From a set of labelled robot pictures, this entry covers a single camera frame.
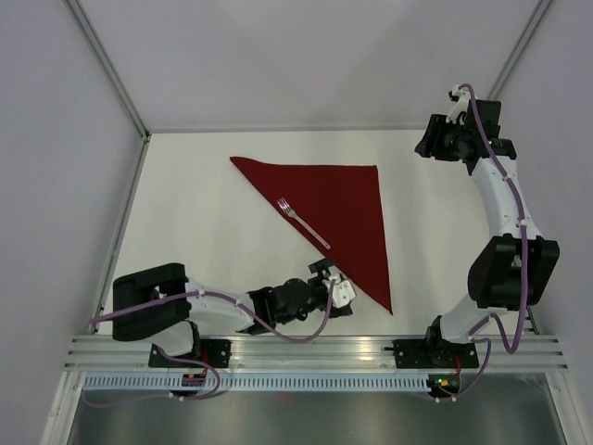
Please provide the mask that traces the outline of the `dark red cloth napkin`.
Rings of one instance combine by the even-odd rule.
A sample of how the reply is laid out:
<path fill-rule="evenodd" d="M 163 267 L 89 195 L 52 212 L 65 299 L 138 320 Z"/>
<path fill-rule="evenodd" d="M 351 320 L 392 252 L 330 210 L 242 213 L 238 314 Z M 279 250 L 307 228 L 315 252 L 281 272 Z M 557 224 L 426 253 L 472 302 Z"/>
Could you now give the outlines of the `dark red cloth napkin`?
<path fill-rule="evenodd" d="M 231 163 L 296 230 L 372 300 L 393 312 L 378 169 L 290 165 L 231 157 Z M 324 248 L 278 206 L 283 197 L 330 245 Z"/>

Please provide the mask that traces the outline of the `silver metal fork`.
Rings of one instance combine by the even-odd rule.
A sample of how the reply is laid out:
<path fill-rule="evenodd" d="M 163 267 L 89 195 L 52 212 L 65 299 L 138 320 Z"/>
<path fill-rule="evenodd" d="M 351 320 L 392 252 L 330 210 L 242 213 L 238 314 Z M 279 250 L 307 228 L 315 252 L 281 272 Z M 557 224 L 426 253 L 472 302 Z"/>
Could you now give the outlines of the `silver metal fork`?
<path fill-rule="evenodd" d="M 296 211 L 289 205 L 289 203 L 281 197 L 277 200 L 279 208 L 291 219 L 299 223 L 310 235 L 312 235 L 324 248 L 330 249 L 331 245 L 317 233 L 305 220 L 303 220 Z"/>

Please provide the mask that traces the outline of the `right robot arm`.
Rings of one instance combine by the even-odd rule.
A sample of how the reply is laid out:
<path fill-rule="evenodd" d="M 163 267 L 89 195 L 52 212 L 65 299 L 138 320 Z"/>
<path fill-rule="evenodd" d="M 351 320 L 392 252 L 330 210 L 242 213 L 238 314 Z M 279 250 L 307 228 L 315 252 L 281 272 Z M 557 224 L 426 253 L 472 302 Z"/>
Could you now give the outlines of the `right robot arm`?
<path fill-rule="evenodd" d="M 470 358 L 475 336 L 498 325 L 505 350 L 519 349 L 525 315 L 536 305 L 560 258 L 560 246 L 534 223 L 518 180 L 517 154 L 499 136 L 501 104 L 460 95 L 446 115 L 431 116 L 415 151 L 426 159 L 462 162 L 483 201 L 490 239 L 474 260 L 467 293 L 427 328 L 421 350 L 433 366 Z"/>

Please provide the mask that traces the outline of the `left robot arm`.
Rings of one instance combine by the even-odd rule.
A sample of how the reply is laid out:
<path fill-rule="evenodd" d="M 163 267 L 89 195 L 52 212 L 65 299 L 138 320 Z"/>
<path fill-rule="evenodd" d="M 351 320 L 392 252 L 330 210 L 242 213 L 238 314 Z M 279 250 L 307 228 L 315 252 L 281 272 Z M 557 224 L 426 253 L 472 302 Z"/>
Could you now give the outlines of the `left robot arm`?
<path fill-rule="evenodd" d="M 118 342 L 150 341 L 180 366 L 204 355 L 200 331 L 256 336 L 276 334 L 281 325 L 304 322 L 320 311 L 325 320 L 352 315 L 357 292 L 329 260 L 310 265 L 308 280 L 228 294 L 199 284 L 181 263 L 172 262 L 123 275 L 112 285 L 112 337 Z"/>

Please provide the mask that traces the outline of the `aluminium front mounting rail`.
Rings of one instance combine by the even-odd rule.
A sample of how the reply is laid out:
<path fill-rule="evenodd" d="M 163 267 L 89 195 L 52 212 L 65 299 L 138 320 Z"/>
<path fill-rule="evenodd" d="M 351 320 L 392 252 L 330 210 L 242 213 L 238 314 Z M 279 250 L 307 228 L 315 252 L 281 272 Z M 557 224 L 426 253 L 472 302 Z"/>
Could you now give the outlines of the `aluminium front mounting rail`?
<path fill-rule="evenodd" d="M 437 353 L 421 360 L 395 336 L 328 336 L 306 343 L 277 337 L 205 337 L 202 358 L 236 372 L 412 372 L 478 370 L 486 355 L 489 373 L 566 372 L 568 363 L 554 336 L 528 335 L 518 351 L 509 354 L 497 338 L 451 358 Z M 151 343 L 117 342 L 109 336 L 76 336 L 64 359 L 66 371 L 152 371 L 158 353 Z"/>

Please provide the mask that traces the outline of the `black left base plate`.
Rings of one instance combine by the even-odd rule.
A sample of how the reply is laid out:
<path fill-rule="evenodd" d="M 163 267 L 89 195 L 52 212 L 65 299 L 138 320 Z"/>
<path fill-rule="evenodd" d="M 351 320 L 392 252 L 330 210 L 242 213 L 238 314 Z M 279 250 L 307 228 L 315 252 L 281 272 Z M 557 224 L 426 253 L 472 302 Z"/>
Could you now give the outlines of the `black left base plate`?
<path fill-rule="evenodd" d="M 187 362 L 190 360 L 205 362 L 216 369 L 227 368 L 232 356 L 231 346 L 232 342 L 228 339 L 202 338 L 198 347 L 176 356 L 176 359 L 183 360 L 183 362 L 176 362 L 163 356 L 158 351 L 158 347 L 153 344 L 149 354 L 148 367 L 155 369 L 182 368 L 184 366 L 192 369 L 201 368 L 201 365 Z"/>

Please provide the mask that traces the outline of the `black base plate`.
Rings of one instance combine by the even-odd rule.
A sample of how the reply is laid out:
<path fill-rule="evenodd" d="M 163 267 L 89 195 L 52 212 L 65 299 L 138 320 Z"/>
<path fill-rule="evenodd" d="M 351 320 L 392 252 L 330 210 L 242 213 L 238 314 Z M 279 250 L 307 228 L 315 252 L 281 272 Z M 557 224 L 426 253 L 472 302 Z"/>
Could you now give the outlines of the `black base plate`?
<path fill-rule="evenodd" d="M 394 340 L 390 348 L 397 369 L 477 369 L 479 364 L 473 343 L 459 344 L 444 341 L 430 345 L 425 339 Z"/>
<path fill-rule="evenodd" d="M 182 368 L 184 366 L 192 369 L 201 368 L 201 365 L 187 362 L 190 360 L 205 362 L 216 369 L 227 368 L 232 356 L 231 346 L 232 342 L 228 339 L 202 338 L 198 347 L 176 356 L 176 359 L 183 360 L 183 362 L 176 362 L 163 356 L 158 351 L 158 347 L 153 344 L 149 354 L 148 367 L 155 369 Z"/>

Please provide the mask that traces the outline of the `aluminium frame back rail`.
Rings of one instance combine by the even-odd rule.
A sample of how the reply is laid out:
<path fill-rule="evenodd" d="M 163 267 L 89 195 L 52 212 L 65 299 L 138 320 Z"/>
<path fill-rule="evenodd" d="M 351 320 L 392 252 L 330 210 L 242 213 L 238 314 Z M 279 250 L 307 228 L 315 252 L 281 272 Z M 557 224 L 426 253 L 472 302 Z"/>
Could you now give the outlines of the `aluminium frame back rail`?
<path fill-rule="evenodd" d="M 157 128 L 150 134 L 234 134 L 234 133 L 306 133 L 347 131 L 422 131 L 425 125 L 380 124 L 380 125 L 297 125 L 277 127 L 220 127 L 220 128 Z"/>

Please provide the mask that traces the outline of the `aluminium frame rail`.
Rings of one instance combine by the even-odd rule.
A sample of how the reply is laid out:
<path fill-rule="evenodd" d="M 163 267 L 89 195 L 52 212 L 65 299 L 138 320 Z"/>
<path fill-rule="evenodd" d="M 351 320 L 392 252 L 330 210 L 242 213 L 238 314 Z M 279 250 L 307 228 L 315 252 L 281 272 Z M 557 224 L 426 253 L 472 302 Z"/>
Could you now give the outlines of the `aluminium frame rail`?
<path fill-rule="evenodd" d="M 220 128 L 157 128 L 150 134 L 234 134 L 234 133 L 306 133 L 347 131 L 422 131 L 425 125 L 380 124 L 380 125 L 297 125 L 277 127 L 220 127 Z"/>
<path fill-rule="evenodd" d="M 115 232 L 107 252 L 105 265 L 99 277 L 98 288 L 94 300 L 94 308 L 91 312 L 92 318 L 101 315 L 106 307 L 107 298 L 111 288 L 112 277 L 116 269 L 122 240 L 125 236 L 125 231 L 130 218 L 133 201 L 138 184 L 140 182 L 151 138 L 151 133 L 143 138 L 136 162 L 133 165 L 132 174 L 124 187 L 124 195 L 120 211 L 118 213 Z"/>
<path fill-rule="evenodd" d="M 536 317 L 531 306 L 528 306 L 526 308 L 526 323 L 528 324 L 528 326 L 526 327 L 527 331 L 536 336 L 540 335 L 540 330 L 536 322 Z"/>

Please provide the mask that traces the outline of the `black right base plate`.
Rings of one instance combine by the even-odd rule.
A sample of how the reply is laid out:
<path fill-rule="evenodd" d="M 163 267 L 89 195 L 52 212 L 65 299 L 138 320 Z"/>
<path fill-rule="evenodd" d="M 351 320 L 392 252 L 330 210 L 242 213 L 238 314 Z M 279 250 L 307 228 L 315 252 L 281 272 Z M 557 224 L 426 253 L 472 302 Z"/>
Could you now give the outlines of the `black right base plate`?
<path fill-rule="evenodd" d="M 397 369 L 477 369 L 479 364 L 473 343 L 459 344 L 444 341 L 430 345 L 425 339 L 394 340 L 390 348 Z"/>

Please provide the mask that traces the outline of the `aluminium frame right post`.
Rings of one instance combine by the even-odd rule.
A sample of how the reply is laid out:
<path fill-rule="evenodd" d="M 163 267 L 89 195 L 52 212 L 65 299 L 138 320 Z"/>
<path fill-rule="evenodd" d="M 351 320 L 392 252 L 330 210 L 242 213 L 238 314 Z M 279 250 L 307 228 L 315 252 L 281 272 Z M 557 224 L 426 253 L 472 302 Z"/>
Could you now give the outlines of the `aluminium frame right post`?
<path fill-rule="evenodd" d="M 510 53 L 506 57 L 498 75 L 488 91 L 488 100 L 499 100 L 512 74 L 518 68 L 527 49 L 533 42 L 540 27 L 543 25 L 549 12 L 556 4 L 555 0 L 538 0 L 529 18 L 524 24 L 519 37 L 515 41 Z"/>

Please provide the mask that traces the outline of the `aluminium frame post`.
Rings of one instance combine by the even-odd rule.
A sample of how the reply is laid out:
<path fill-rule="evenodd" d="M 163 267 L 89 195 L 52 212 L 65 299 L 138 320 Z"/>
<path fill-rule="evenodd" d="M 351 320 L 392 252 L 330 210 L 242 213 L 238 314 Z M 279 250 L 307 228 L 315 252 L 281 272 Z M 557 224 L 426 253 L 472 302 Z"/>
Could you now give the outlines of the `aluminium frame post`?
<path fill-rule="evenodd" d="M 540 27 L 543 25 L 549 12 L 556 4 L 555 0 L 538 0 L 529 18 L 524 24 L 519 37 L 515 41 L 510 53 L 506 57 L 498 75 L 488 91 L 488 100 L 499 100 L 512 74 L 518 68 L 527 49 L 533 42 Z"/>
<path fill-rule="evenodd" d="M 64 0 L 62 4 L 68 10 L 73 22 L 79 29 L 83 40 L 91 50 L 99 68 L 107 79 L 107 83 L 109 84 L 112 93 L 120 103 L 124 114 L 129 119 L 141 139 L 146 141 L 150 136 L 150 131 L 147 129 L 140 113 L 133 103 L 127 88 L 121 80 L 94 24 L 83 7 L 82 2 L 78 0 Z"/>

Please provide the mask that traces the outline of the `aluminium frame right side rail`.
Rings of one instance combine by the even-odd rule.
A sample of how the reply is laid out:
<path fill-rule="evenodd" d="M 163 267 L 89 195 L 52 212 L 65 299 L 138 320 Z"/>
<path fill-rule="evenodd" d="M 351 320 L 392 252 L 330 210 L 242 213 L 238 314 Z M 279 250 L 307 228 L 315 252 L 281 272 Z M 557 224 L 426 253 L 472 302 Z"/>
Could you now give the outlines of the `aluminium frame right side rail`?
<path fill-rule="evenodd" d="M 528 306 L 526 308 L 526 323 L 528 324 L 528 326 L 526 327 L 527 331 L 536 336 L 540 335 L 540 330 L 536 322 L 536 317 L 531 306 Z"/>

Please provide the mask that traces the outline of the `aluminium frame left side rail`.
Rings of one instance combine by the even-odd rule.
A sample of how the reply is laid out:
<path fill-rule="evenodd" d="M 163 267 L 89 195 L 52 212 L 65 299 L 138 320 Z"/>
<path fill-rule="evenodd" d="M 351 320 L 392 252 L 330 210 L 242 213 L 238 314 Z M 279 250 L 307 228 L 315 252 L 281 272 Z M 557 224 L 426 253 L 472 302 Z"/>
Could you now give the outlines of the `aluminium frame left side rail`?
<path fill-rule="evenodd" d="M 125 236 L 125 231 L 130 218 L 133 201 L 138 184 L 140 182 L 151 138 L 151 133 L 143 138 L 136 162 L 133 165 L 132 174 L 124 187 L 124 195 L 120 211 L 118 213 L 115 232 L 107 252 L 105 265 L 99 277 L 98 288 L 94 300 L 94 308 L 91 312 L 92 318 L 101 315 L 106 307 L 107 298 L 111 288 L 112 277 L 116 269 L 122 240 Z"/>

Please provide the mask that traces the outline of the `aluminium frame left post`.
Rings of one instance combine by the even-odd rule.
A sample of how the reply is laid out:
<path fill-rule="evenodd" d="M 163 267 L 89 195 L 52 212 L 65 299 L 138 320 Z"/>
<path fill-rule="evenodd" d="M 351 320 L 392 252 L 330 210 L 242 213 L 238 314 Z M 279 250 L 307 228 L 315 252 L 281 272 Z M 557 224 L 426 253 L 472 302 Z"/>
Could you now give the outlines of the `aluminium frame left post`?
<path fill-rule="evenodd" d="M 120 103 L 124 114 L 129 119 L 141 139 L 146 141 L 150 136 L 150 131 L 147 129 L 140 113 L 133 103 L 127 88 L 121 80 L 94 24 L 83 7 L 82 2 L 78 0 L 64 0 L 62 4 L 68 10 L 73 22 L 79 29 L 83 40 L 91 50 L 99 68 L 107 79 L 107 83 L 109 84 L 112 93 Z"/>

